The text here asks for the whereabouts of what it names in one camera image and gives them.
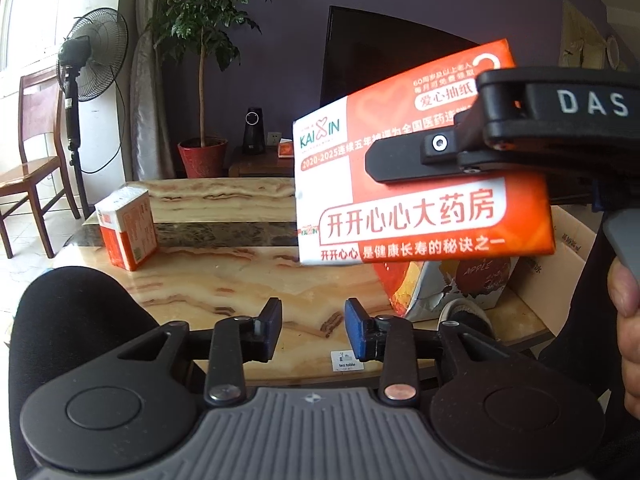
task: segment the red flower pot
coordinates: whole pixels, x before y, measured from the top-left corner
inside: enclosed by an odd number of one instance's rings
[[[178,150],[189,178],[215,178],[224,176],[222,165],[225,161],[226,139],[206,137],[207,145],[202,148],[200,139],[188,139],[178,144]]]

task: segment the dark marble stripe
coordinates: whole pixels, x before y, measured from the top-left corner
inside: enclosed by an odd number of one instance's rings
[[[161,247],[296,246],[295,222],[178,222],[156,224]],[[86,224],[65,245],[103,247],[100,226]]]

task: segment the television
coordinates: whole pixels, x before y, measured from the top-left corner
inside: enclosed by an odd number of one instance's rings
[[[331,6],[320,105],[476,45],[420,23]]]

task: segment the person's hand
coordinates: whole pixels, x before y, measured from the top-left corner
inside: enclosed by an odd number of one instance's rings
[[[625,407],[635,418],[640,418],[640,286],[631,271],[616,258],[609,268],[607,288],[618,310]]]

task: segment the power outlet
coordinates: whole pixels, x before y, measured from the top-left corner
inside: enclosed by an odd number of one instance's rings
[[[267,133],[267,146],[277,146],[281,138],[282,134],[280,132]]]

